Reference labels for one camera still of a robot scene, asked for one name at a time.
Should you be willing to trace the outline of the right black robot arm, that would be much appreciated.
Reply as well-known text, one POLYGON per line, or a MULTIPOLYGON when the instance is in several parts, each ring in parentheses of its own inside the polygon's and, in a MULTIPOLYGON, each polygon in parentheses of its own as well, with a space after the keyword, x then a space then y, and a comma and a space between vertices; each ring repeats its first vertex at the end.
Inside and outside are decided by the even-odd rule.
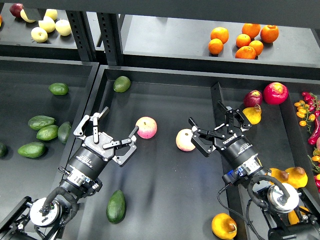
POLYGON ((269 240, 318 240, 320 238, 320 206, 304 187, 295 188, 282 183, 263 167, 258 152, 244 135, 252 124, 237 109, 217 102, 222 123, 214 130, 200 128, 194 119, 191 125, 191 142, 208 157, 217 150, 231 170, 223 175, 225 186, 242 185, 248 195, 247 205, 258 206, 268 225, 269 240))

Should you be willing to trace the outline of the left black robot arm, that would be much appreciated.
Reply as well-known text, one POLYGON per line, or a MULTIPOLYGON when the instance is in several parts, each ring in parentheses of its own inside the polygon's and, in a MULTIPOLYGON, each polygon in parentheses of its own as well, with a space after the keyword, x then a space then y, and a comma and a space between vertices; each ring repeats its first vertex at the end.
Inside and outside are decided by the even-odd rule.
POLYGON ((135 126, 129 136, 114 140, 105 132, 100 132, 99 120, 109 112, 105 107, 102 112, 92 116, 85 115, 73 134, 82 140, 82 145, 68 160, 67 166, 58 170, 65 175, 59 186, 48 196, 32 200, 24 197, 0 224, 2 240, 30 240, 25 232, 28 223, 32 223, 41 240, 56 240, 63 235, 67 223, 77 214, 82 198, 93 196, 102 188, 99 175, 113 160, 122 166, 135 152, 136 136, 139 127, 135 126))

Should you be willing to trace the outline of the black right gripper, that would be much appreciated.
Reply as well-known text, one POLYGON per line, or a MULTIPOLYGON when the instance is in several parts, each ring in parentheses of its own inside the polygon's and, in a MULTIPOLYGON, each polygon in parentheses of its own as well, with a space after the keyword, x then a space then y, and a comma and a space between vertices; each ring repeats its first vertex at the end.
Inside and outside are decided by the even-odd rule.
POLYGON ((248 118, 239 108, 227 107, 221 100, 217 105, 224 117, 224 124, 214 130, 205 130, 190 117, 188 122, 192 132, 191 143, 205 157, 216 149, 219 151, 231 167, 231 170, 222 176, 225 182, 246 182, 255 175, 265 175, 266 169, 261 165, 258 152, 252 143, 243 134, 235 133, 237 129, 242 133, 252 127, 248 118), (224 125, 229 135, 218 132, 224 125))

